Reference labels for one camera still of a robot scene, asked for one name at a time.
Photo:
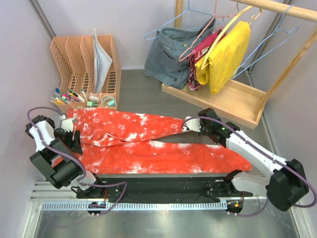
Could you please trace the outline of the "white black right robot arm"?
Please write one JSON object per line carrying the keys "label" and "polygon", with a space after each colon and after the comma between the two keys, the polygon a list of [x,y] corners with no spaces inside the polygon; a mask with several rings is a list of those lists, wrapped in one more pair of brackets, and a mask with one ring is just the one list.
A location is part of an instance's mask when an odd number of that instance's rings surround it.
{"label": "white black right robot arm", "polygon": [[234,123],[222,122],[211,108],[200,111],[194,121],[199,135],[237,153],[261,172],[250,175],[237,167],[231,169],[223,184],[227,195],[248,192],[263,196],[280,211],[316,205],[317,192],[308,182],[301,162],[271,153]]}

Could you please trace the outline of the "orange tie-dye trousers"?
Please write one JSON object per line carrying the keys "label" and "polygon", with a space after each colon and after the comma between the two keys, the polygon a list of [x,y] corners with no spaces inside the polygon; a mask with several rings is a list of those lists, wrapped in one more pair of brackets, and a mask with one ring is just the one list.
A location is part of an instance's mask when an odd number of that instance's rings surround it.
{"label": "orange tie-dye trousers", "polygon": [[101,108],[68,111],[76,119],[86,169],[96,174],[199,174],[250,171],[252,165],[219,145],[168,143],[182,119]]}

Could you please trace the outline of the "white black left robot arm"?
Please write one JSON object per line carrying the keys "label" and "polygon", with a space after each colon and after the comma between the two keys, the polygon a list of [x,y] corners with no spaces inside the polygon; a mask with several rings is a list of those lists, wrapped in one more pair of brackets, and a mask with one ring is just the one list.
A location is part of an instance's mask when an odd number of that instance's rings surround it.
{"label": "white black left robot arm", "polygon": [[56,128],[49,117],[39,115],[26,125],[25,132],[35,140],[36,152],[30,156],[31,163],[55,188],[70,187],[77,198],[101,198],[106,189],[98,176],[86,171],[69,157],[83,155],[80,131],[74,130],[73,120],[65,119]]}

